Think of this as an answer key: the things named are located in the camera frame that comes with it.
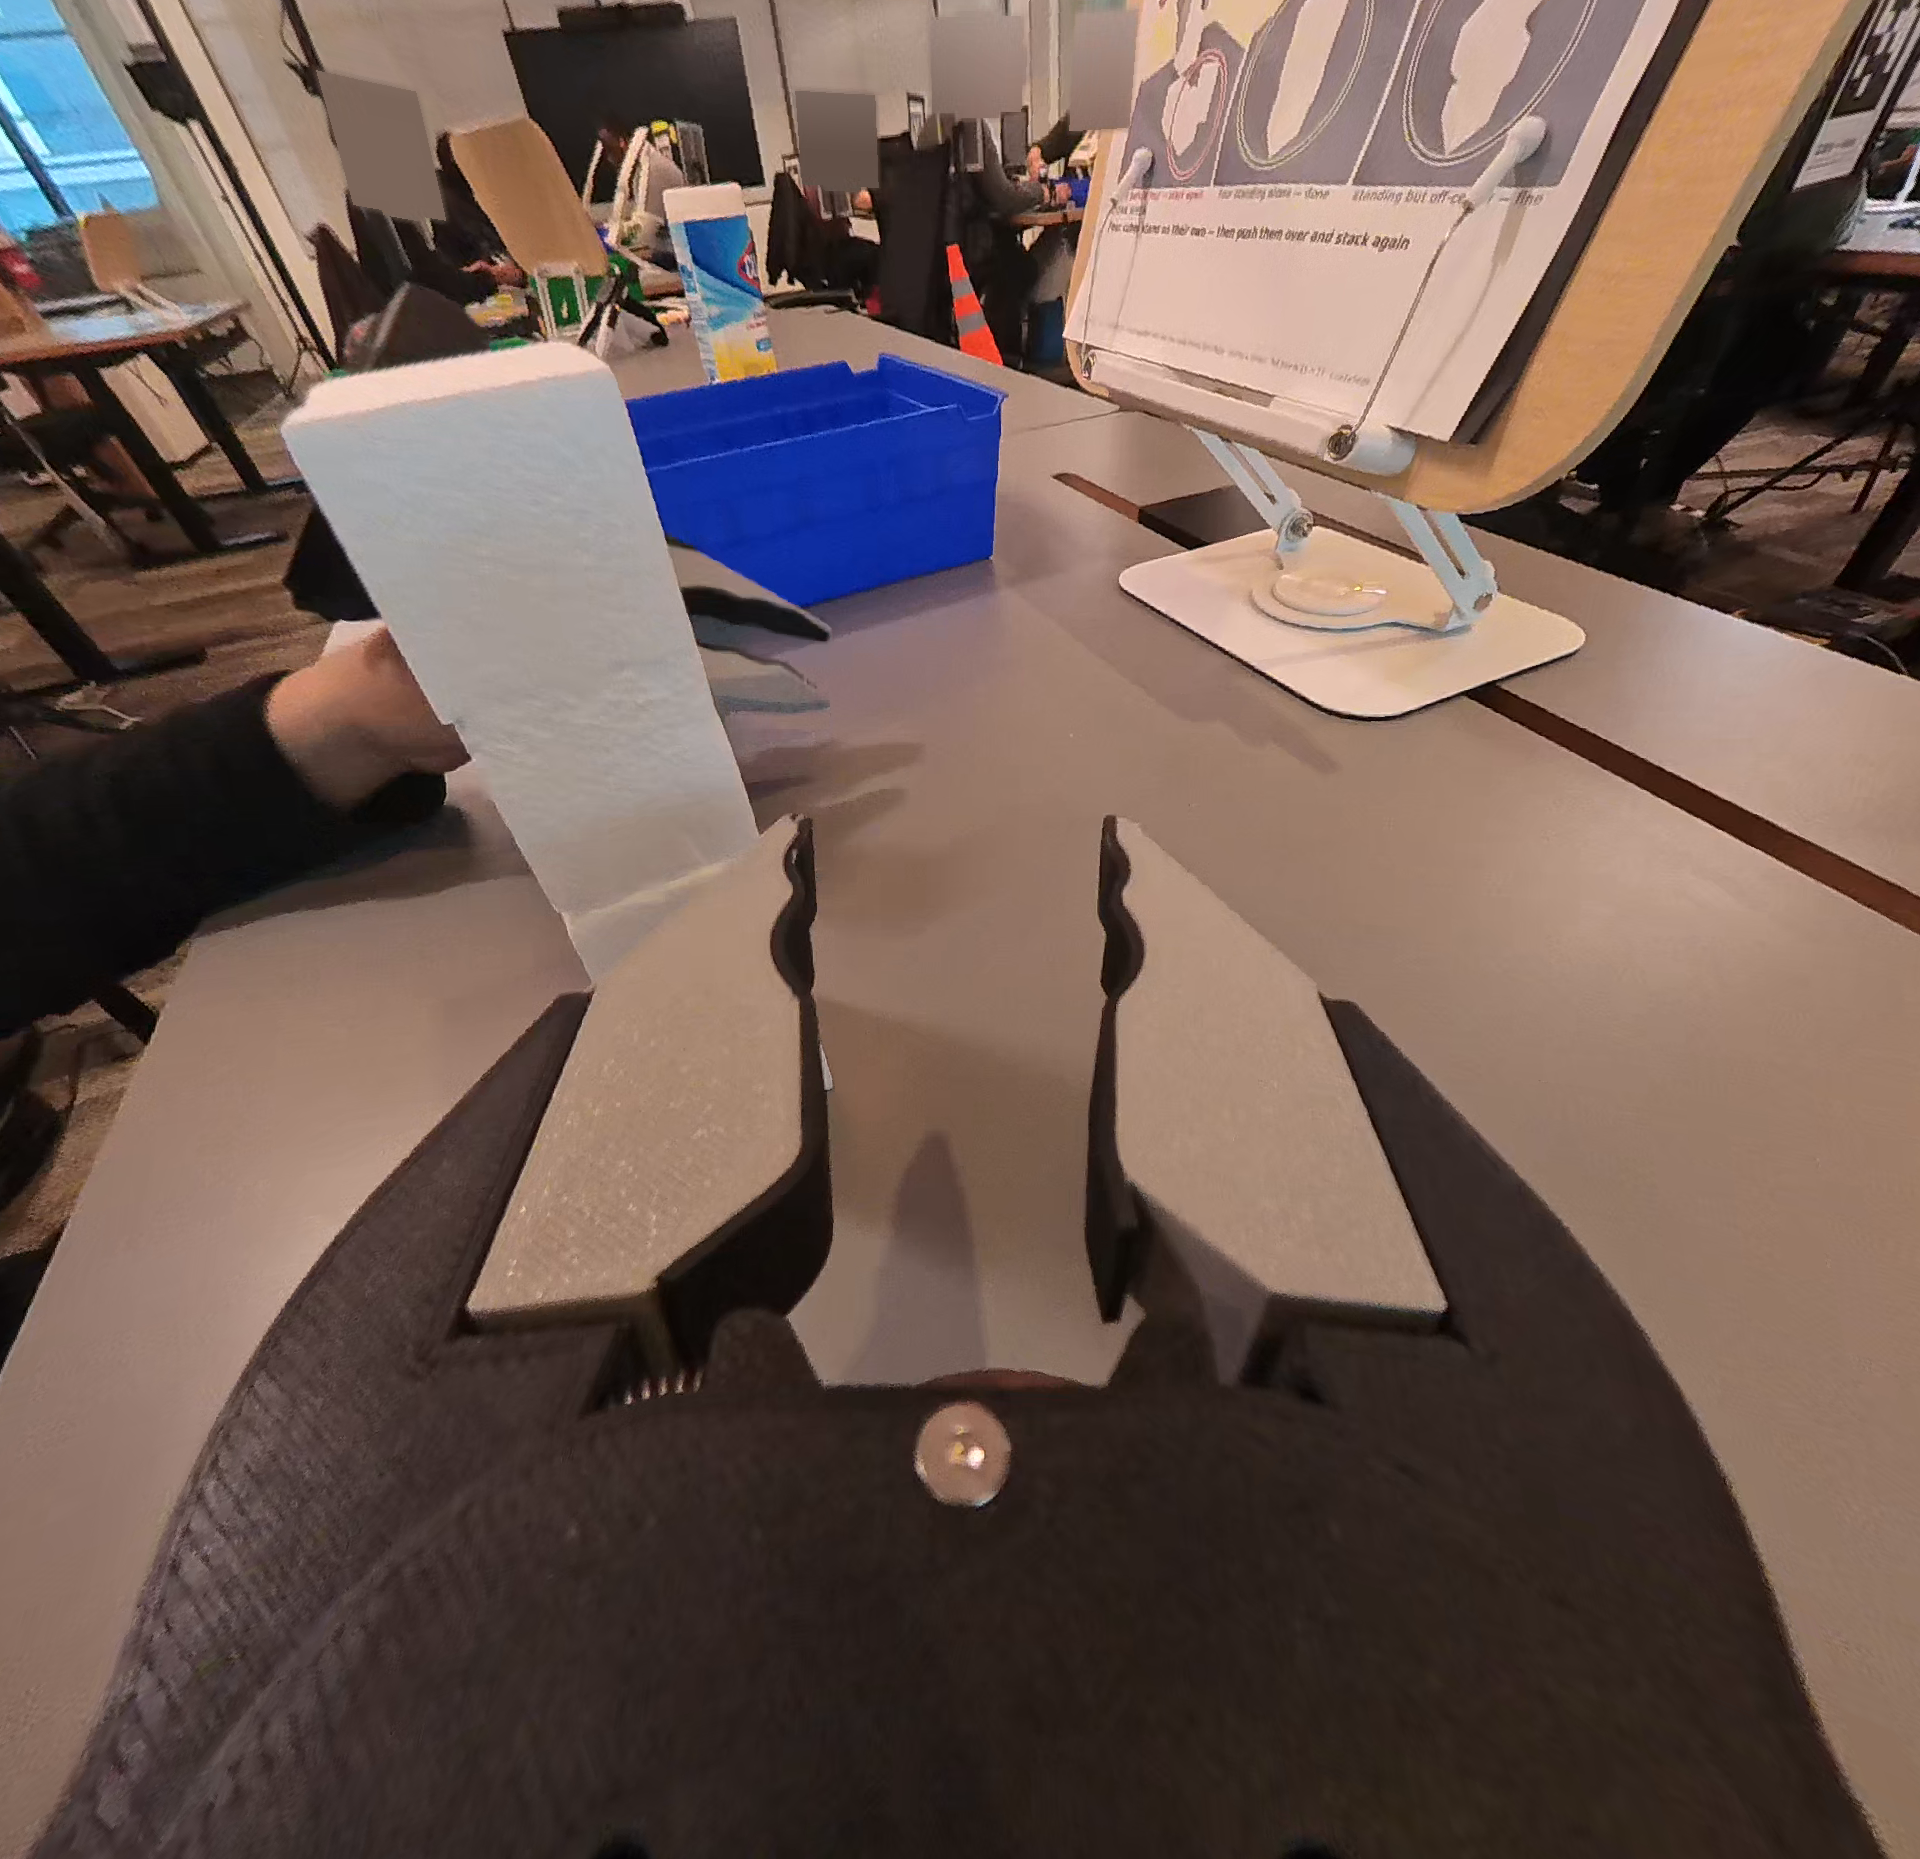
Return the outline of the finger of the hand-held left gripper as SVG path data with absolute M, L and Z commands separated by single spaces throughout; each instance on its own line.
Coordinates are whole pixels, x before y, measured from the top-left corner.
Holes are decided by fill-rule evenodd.
M 733 648 L 699 648 L 716 712 L 733 718 L 800 718 L 831 708 L 829 696 L 784 662 Z
M 684 610 L 696 624 L 767 632 L 799 642 L 826 642 L 833 630 L 818 616 L 725 566 L 703 550 L 671 538 L 666 550 Z

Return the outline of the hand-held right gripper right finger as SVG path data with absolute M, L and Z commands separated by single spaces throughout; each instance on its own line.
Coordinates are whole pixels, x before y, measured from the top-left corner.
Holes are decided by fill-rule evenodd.
M 1309 1324 L 1448 1302 L 1319 984 L 1147 830 L 1100 828 L 1085 1252 L 1098 1316 L 1194 1320 L 1249 1382 Z

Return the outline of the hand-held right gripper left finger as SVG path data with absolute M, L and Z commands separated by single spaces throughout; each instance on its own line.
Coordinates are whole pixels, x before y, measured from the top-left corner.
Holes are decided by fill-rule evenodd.
M 464 1316 L 708 1350 L 835 1240 L 815 828 L 784 816 L 592 990 Z

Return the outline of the person's left forearm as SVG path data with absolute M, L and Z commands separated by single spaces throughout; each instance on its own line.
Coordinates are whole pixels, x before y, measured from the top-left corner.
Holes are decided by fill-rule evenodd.
M 270 732 L 268 674 L 4 782 L 3 1034 L 97 1000 L 211 918 L 445 810 L 440 772 L 328 806 Z

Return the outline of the person's left hand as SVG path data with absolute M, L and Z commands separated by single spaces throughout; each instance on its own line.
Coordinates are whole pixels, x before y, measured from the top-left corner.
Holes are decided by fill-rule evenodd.
M 404 776 L 468 766 L 468 746 L 437 716 L 385 624 L 284 676 L 264 712 L 283 760 L 338 814 Z

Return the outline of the blue plastic bin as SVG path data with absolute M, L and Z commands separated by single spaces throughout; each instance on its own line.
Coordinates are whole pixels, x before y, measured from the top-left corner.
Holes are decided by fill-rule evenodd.
M 666 538 L 802 608 L 991 560 L 1003 408 L 892 354 L 627 404 Z

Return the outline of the wooden top desk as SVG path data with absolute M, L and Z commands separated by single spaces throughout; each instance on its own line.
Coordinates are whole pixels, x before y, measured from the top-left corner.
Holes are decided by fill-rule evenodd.
M 4 414 L 4 470 L 37 464 L 67 494 L 67 508 L 102 532 L 136 568 L 171 568 L 268 548 L 281 532 L 224 532 L 174 462 L 136 422 L 110 372 L 153 364 L 206 444 L 238 480 L 237 496 L 307 494 L 299 478 L 264 474 L 202 370 L 206 340 L 238 322 L 238 304 L 160 308 L 132 302 L 45 318 L 4 294 L 4 378 L 63 404 L 21 422 Z

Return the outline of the white wipes canister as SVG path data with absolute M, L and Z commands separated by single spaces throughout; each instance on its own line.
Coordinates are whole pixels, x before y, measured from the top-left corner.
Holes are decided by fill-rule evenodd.
M 684 186 L 664 192 L 663 208 L 708 384 L 779 372 L 742 188 Z

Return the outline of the black monitor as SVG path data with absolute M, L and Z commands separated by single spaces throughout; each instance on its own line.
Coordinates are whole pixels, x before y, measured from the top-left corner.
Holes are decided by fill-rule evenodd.
M 504 35 L 527 114 L 580 188 L 603 126 L 657 120 L 703 130 L 714 182 L 767 184 L 754 98 L 733 19 L 540 29 Z

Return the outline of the orange traffic cone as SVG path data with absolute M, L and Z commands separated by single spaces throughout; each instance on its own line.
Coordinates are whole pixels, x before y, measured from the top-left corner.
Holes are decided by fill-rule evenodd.
M 952 302 L 955 342 L 963 354 L 988 366 L 1003 366 L 1003 354 L 995 330 L 983 310 L 983 300 L 968 274 L 964 254 L 959 242 L 945 248 L 948 266 L 946 280 Z

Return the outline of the white stand with wooden board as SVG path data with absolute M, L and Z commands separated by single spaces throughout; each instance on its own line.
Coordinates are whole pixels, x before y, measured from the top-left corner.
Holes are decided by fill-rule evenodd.
M 1081 386 L 1187 428 L 1261 518 L 1257 532 L 1122 572 L 1120 590 L 1351 720 L 1398 720 L 1574 656 L 1582 630 L 1502 596 L 1466 516 L 1539 492 L 1612 432 L 1870 3 L 1707 0 L 1555 310 L 1472 438 L 1333 430 L 1319 412 L 1100 360 L 1066 320 Z M 1139 0 L 1129 9 L 1136 39 Z M 1133 86 L 1100 128 L 1088 210 Z M 1088 242 L 1085 226 L 1069 316 Z

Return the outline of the printed instruction sheet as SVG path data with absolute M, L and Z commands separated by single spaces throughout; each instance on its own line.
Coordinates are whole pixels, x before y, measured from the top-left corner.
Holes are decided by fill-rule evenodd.
M 1472 438 L 1709 0 L 1136 0 L 1069 338 Z

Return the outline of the black and white tag board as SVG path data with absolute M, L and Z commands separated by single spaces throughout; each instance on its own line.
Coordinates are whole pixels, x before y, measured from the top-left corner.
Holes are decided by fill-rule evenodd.
M 1791 190 L 1851 178 L 1909 88 L 1919 52 L 1919 0 L 1872 0 L 1816 110 L 1808 154 Z

